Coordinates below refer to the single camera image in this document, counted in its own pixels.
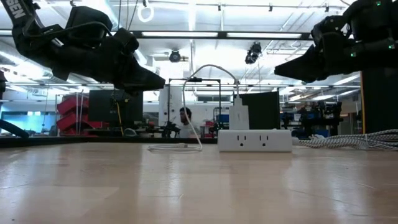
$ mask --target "ceiling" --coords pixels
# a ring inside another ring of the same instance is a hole
[[[60,24],[65,27],[72,8],[69,0],[41,0],[37,2],[41,10],[37,13],[45,26]],[[134,18],[130,30],[207,30],[207,31],[246,31],[246,32],[310,32],[312,27],[325,16],[340,14],[347,6],[339,0],[245,0],[244,4],[238,0],[147,0],[147,8],[142,7],[142,0],[80,0],[76,5],[94,7],[109,15],[116,30],[118,25],[129,27],[134,8]],[[270,3],[273,9],[269,12]],[[326,4],[330,9],[325,12]],[[142,22],[150,16],[153,8],[153,19]],[[0,30],[11,30],[11,20],[4,8],[0,6]],[[274,75],[274,67],[288,60],[301,56],[311,45],[310,41],[292,40],[256,40],[262,46],[262,57],[253,65],[246,65],[244,58],[253,40],[191,40],[189,39],[139,39],[139,51],[146,57],[153,57],[155,63],[151,66],[164,68],[171,64],[167,61],[171,50],[179,50],[181,55],[193,60],[195,69],[208,63],[222,66],[233,73],[242,84],[284,84],[297,85],[301,81]],[[23,63],[31,63],[20,56],[14,48],[10,37],[0,37],[0,63],[14,67],[18,74],[29,73],[30,70]],[[180,62],[185,70],[184,76],[190,74],[189,62]],[[230,83],[230,77],[215,68],[204,68],[198,73],[202,78],[220,78],[223,83]],[[336,75],[326,80],[315,82],[315,85],[333,85],[349,76],[354,76],[349,82],[340,82],[340,85],[359,83],[357,73],[351,75]],[[71,75],[70,83],[95,83],[93,79]],[[261,91],[271,91],[273,87],[263,86]],[[197,91],[211,90],[199,88]],[[311,99],[319,95],[339,95],[352,88],[289,88],[281,91],[289,93],[290,97],[301,95]],[[250,88],[246,91],[256,92],[259,88]]]

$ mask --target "white cable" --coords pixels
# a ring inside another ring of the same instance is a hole
[[[142,11],[143,11],[144,9],[149,9],[149,10],[150,10],[150,14],[149,14],[149,16],[148,16],[147,18],[143,18],[143,16],[142,16]],[[137,16],[138,16],[138,19],[139,19],[141,22],[149,22],[149,21],[151,21],[151,20],[154,18],[154,16],[155,16],[155,9],[149,4],[149,1],[148,1],[148,0],[147,0],[147,7],[145,7],[143,4],[141,4],[141,5],[138,7]]]
[[[299,146],[312,148],[336,149],[341,147],[352,147],[359,150],[383,149],[386,151],[398,151],[398,129],[380,131],[371,134],[354,134],[343,136],[332,136],[324,139],[297,140],[293,143]]]
[[[183,105],[184,105],[183,108],[184,108],[184,113],[185,113],[186,118],[188,118],[188,113],[187,113],[187,107],[185,105],[185,85],[191,78],[193,78],[201,69],[203,69],[205,67],[215,67],[215,68],[218,68],[218,69],[226,72],[228,75],[230,75],[234,79],[234,84],[236,85],[236,97],[240,98],[239,97],[239,81],[235,78],[234,75],[232,75],[231,72],[225,70],[221,66],[212,65],[212,64],[204,65],[204,66],[200,67],[198,70],[196,70],[190,77],[188,77],[182,86],[182,100],[183,100]],[[150,150],[150,151],[171,151],[171,152],[200,152],[203,149],[200,138],[199,138],[197,132],[195,131],[195,128],[193,127],[193,124],[191,123],[191,120],[190,119],[187,119],[187,120],[193,130],[193,133],[195,134],[196,139],[198,140],[199,146],[188,146],[187,144],[184,144],[184,143],[168,144],[168,145],[158,144],[158,145],[149,146],[148,150]]]

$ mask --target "power strip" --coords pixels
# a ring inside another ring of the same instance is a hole
[[[292,152],[289,130],[219,130],[220,152]]]

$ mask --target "black monitor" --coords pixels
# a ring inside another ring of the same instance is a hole
[[[279,92],[241,94],[242,104],[249,106],[249,128],[280,129]]]
[[[142,121],[143,92],[131,96],[123,90],[90,90],[88,104],[88,120],[119,123],[119,103],[122,123],[136,123]]]

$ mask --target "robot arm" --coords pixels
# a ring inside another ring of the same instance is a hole
[[[341,31],[345,26],[346,34]],[[398,67],[398,1],[357,0],[342,16],[328,16],[316,24],[311,35],[315,45],[276,66],[276,75],[310,83],[367,68]]]
[[[163,88],[165,80],[134,58],[137,39],[123,28],[112,36],[112,23],[103,12],[72,7],[65,29],[58,24],[44,27],[35,12],[40,7],[32,0],[0,1],[11,18],[18,52],[51,68],[54,76],[67,80],[77,73],[130,93]]]

